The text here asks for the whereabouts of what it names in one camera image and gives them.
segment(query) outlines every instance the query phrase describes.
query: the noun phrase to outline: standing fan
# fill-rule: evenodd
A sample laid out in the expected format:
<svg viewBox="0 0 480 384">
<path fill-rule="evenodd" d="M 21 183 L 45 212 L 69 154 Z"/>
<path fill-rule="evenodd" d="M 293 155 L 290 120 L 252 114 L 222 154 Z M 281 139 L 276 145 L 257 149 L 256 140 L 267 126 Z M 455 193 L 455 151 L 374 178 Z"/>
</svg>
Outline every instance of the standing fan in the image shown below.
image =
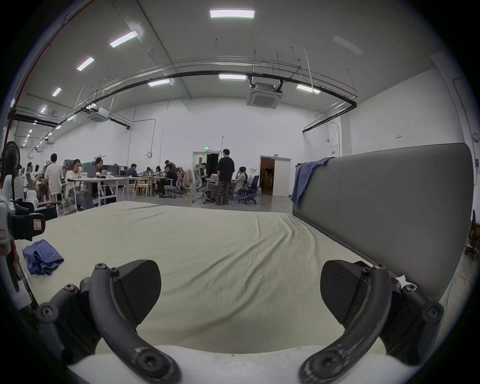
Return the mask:
<svg viewBox="0 0 480 384">
<path fill-rule="evenodd" d="M 4 182 L 7 182 L 7 176 L 12 176 L 12 200 L 15 201 L 15 190 L 13 188 L 13 179 L 17 174 L 18 166 L 20 165 L 20 150 L 15 142 L 10 141 L 7 143 L 0 159 L 1 178 Z"/>
</svg>

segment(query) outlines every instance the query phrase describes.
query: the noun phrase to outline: camouflage pants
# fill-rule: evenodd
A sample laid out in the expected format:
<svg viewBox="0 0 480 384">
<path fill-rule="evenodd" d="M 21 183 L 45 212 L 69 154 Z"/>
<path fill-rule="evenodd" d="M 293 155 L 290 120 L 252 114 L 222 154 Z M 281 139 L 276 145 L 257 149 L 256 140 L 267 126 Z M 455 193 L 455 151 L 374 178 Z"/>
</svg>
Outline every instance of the camouflage pants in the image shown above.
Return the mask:
<svg viewBox="0 0 480 384">
<path fill-rule="evenodd" d="M 230 197 L 229 192 L 230 192 L 230 182 L 219 181 L 218 191 L 216 192 L 216 203 L 228 204 L 228 199 Z"/>
</svg>

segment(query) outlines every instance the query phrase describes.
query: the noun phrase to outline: bed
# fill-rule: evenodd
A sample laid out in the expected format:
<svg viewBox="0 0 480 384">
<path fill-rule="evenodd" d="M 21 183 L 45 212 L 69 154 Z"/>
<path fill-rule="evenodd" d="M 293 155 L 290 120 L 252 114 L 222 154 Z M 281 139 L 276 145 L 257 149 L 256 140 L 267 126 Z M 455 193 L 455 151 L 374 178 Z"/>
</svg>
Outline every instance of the bed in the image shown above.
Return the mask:
<svg viewBox="0 0 480 384">
<path fill-rule="evenodd" d="M 443 144 L 335 158 L 292 215 L 118 202 L 50 220 L 35 240 L 65 261 L 52 276 L 29 276 L 30 287 L 41 303 L 95 263 L 151 259 L 162 291 L 137 330 L 152 345 L 232 354 L 326 346 L 344 331 L 320 294 L 327 260 L 384 263 L 440 299 L 468 231 L 469 157 L 464 144 Z M 370 352 L 384 353 L 382 343 Z"/>
</svg>

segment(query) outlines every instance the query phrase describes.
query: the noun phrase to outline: white desk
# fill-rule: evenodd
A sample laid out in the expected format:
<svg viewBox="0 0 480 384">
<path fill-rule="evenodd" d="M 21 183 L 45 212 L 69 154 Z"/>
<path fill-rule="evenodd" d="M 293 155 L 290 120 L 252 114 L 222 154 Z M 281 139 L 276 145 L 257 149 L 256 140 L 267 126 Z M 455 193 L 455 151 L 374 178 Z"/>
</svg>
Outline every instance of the white desk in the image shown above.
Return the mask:
<svg viewBox="0 0 480 384">
<path fill-rule="evenodd" d="M 97 184 L 97 190 L 98 190 L 98 205 L 102 205 L 102 200 L 106 199 L 111 199 L 113 197 L 118 197 L 118 190 L 119 190 L 119 181 L 120 180 L 125 180 L 128 178 L 125 177 L 112 177 L 112 178 L 99 178 L 99 177 L 85 177 L 85 178 L 80 178 L 80 179 L 68 179 L 67 181 L 72 181 L 72 182 L 84 182 L 84 183 L 96 183 Z M 113 193 L 110 196 L 107 196 L 107 192 L 105 188 L 108 186 L 110 187 L 111 190 L 111 185 L 115 183 L 115 193 Z M 74 193 L 74 198 L 75 198 L 75 212 L 78 211 L 77 207 L 77 194 Z"/>
</svg>

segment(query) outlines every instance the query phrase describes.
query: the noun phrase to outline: ceiling air conditioner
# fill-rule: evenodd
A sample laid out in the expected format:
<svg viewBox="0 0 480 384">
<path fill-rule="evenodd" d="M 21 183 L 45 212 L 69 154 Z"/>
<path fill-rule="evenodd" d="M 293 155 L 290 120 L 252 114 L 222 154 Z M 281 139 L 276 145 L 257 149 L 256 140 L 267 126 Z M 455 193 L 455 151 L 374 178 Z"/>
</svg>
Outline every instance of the ceiling air conditioner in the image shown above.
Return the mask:
<svg viewBox="0 0 480 384">
<path fill-rule="evenodd" d="M 87 111 L 87 119 L 97 123 L 103 123 L 108 120 L 108 109 L 102 107 L 98 107 L 98 110 L 91 108 Z"/>
<path fill-rule="evenodd" d="M 276 91 L 273 84 L 255 83 L 250 85 L 247 105 L 275 109 L 282 99 L 282 92 Z"/>
</svg>

